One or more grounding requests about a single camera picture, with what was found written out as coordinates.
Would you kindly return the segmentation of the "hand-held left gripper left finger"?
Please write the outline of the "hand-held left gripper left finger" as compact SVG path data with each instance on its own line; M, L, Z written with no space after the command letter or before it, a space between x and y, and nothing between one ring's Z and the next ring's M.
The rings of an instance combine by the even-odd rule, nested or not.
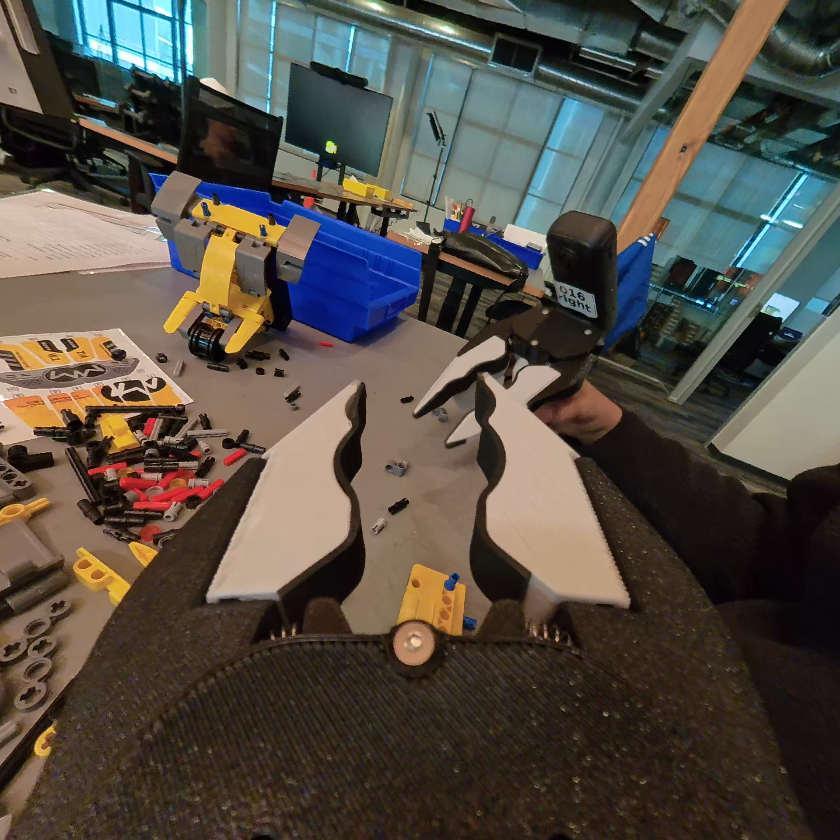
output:
M365 422L365 384L352 382L268 449L207 604L274 602L295 624L313 599L350 596L365 564L352 488Z

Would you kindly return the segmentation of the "person's right forearm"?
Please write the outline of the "person's right forearm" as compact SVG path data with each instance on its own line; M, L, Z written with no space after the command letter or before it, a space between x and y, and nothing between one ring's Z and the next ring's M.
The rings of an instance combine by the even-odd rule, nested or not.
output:
M730 628L838 662L839 468L752 493L625 413L581 453L672 547Z

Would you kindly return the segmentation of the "person's right hand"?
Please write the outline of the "person's right hand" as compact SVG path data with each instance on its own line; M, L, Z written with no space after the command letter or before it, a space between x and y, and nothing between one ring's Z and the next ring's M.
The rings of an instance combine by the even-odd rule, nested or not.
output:
M588 381L575 394L546 402L533 413L556 434L582 445L603 438L623 418L622 408Z

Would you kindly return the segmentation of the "blue panel with white print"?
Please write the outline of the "blue panel with white print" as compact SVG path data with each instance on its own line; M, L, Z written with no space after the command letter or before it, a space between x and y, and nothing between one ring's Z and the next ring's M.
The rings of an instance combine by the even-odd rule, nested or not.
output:
M668 224L667 219L661 218L653 232L636 239L617 255L616 318L603 340L600 355L633 331L645 314L655 246Z

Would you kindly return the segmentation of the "wooden office desk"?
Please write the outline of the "wooden office desk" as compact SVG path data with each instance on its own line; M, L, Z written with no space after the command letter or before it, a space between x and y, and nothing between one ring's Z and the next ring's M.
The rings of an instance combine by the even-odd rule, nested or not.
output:
M408 247L422 257L421 282L416 299L418 321L427 322L438 275L449 278L448 290L438 308L434 326L460 338L467 336L484 294L497 292L499 297L502 297L507 293L521 293L535 300L545 295L543 287L534 286L530 282L519 287L512 279L467 259L446 253L435 244L418 243L396 231L389 232L387 238Z
M341 185L283 173L272 178L271 190L272 195L283 195L299 204L310 198L319 206L334 202L338 206L336 218L356 227L361 226L360 209L366 208L370 216L379 219L378 233L382 237L387 236L389 223L405 221L417 211L413 203L399 196L392 195L391 201L379 202L345 192Z

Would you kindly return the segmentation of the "black bag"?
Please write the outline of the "black bag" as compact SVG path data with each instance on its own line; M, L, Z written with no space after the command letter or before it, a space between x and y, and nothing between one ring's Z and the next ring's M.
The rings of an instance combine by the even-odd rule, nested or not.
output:
M527 264L489 238L467 232L444 231L441 250L442 253L504 276L520 287L529 280L530 269Z

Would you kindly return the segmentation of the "yellow panel with blue pins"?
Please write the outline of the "yellow panel with blue pins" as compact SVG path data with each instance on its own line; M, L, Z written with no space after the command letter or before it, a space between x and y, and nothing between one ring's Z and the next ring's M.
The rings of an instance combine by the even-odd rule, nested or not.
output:
M467 586L458 573L446 575L416 563L409 574L396 623L425 622L448 635L474 633L477 621L466 615Z

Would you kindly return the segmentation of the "yellow angled brick piece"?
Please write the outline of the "yellow angled brick piece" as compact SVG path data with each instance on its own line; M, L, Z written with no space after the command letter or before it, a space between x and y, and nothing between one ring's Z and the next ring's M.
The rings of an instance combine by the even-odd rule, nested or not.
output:
M77 580L91 592L106 592L110 603L117 606L130 590L130 583L86 549L77 549L72 565Z

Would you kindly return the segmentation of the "black light stand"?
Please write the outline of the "black light stand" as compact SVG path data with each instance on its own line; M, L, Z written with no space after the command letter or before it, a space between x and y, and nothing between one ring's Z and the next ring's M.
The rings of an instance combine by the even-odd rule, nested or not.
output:
M441 123L440 118L438 117L438 113L436 110L429 110L426 112L427 119L429 121L430 130L432 131L434 142L437 147L437 159L436 165L434 168L434 174L432 178L431 185L429 187L428 196L426 200L426 212L424 216L424 220L427 220L428 213L432 206L434 206L438 199L438 194L440 190L440 183L443 179L444 174L444 164L445 164L445 156L448 152L448 136L445 132L444 126Z

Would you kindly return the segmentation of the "yellow grey toy brick model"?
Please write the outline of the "yellow grey toy brick model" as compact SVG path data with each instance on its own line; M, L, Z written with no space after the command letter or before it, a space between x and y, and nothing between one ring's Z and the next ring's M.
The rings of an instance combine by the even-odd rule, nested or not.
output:
M174 171L151 212L184 272L197 279L164 330L182 332L193 356L219 366L258 333L288 328L289 287L299 282L321 225L300 214L280 224L273 213L260 216L223 203L215 192L201 197L200 185Z

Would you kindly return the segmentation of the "yellow and grey sticker sheet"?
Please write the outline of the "yellow and grey sticker sheet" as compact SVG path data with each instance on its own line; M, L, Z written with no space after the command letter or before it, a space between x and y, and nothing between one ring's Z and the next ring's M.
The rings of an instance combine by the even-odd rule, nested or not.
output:
M118 362L111 352L125 350ZM36 427L63 425L61 412L84 418L87 407L188 405L168 364L120 329L25 333L1 338L1 440L35 437Z

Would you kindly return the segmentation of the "wooden beam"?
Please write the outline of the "wooden beam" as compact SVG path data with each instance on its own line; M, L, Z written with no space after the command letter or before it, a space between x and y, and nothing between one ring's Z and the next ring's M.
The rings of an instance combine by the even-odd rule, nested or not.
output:
M618 228L618 251L655 230L786 5L741 3Z

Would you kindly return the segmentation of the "black computer monitor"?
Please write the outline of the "black computer monitor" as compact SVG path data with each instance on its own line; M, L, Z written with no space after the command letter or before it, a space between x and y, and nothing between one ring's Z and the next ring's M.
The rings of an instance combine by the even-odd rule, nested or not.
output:
M393 99L309 66L289 72L284 140L347 168L377 175Z

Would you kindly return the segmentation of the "black webcam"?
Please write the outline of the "black webcam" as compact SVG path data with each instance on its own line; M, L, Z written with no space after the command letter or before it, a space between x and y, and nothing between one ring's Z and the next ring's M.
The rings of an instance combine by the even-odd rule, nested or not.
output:
M309 63L309 67L321 77L337 81L338 83L351 88L366 89L369 84L369 80L367 78L354 75L338 67L325 65L315 60L312 60Z

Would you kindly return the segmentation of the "person's dark clothing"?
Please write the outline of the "person's dark clothing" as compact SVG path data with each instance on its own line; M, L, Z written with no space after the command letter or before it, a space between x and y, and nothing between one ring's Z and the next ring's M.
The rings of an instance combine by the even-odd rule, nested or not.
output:
M716 581L817 838L839 835L839 472L807 470L757 520Z

